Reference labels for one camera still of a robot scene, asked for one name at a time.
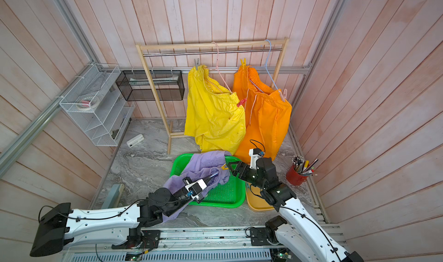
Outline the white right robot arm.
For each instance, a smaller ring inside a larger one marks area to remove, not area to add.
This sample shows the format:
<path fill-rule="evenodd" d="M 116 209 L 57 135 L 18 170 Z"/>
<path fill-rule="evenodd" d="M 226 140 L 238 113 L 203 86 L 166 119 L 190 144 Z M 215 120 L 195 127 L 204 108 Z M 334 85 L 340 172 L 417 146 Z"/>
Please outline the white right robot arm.
<path fill-rule="evenodd" d="M 356 252 L 349 253 L 307 212 L 295 192 L 279 181 L 270 158 L 259 158 L 254 166 L 229 162 L 231 174 L 260 189 L 261 197 L 280 215 L 266 222 L 266 238 L 282 244 L 302 262 L 362 262 Z"/>

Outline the purple shorts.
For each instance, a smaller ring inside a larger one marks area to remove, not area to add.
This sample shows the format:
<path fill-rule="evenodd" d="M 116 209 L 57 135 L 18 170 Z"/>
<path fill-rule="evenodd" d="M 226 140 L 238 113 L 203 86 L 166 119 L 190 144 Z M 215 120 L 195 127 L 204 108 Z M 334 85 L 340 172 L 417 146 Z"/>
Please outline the purple shorts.
<path fill-rule="evenodd" d="M 189 177 L 194 182 L 217 173 L 216 176 L 211 178 L 207 187 L 202 192 L 203 197 L 206 197 L 207 194 L 218 185 L 224 185 L 228 182 L 230 171 L 224 170 L 222 167 L 226 164 L 225 157 L 230 155 L 228 151 L 220 150 L 193 154 L 181 175 L 170 177 L 163 187 L 174 194 L 185 186 L 183 182 L 185 177 Z"/>

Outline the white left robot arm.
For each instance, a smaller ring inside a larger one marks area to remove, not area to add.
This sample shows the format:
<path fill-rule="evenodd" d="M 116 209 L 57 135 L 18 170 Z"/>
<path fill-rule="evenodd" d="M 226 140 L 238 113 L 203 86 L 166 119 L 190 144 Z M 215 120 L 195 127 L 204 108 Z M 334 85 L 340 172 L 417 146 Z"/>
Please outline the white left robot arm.
<path fill-rule="evenodd" d="M 38 217 L 39 226 L 30 251 L 32 257 L 50 256 L 67 245 L 111 243 L 114 249 L 135 248 L 146 243 L 143 227 L 172 219 L 191 202 L 201 203 L 212 186 L 221 181 L 219 172 L 201 179 L 184 177 L 182 188 L 171 192 L 159 188 L 131 205 L 102 210 L 72 209 L 70 203 L 52 207 Z"/>

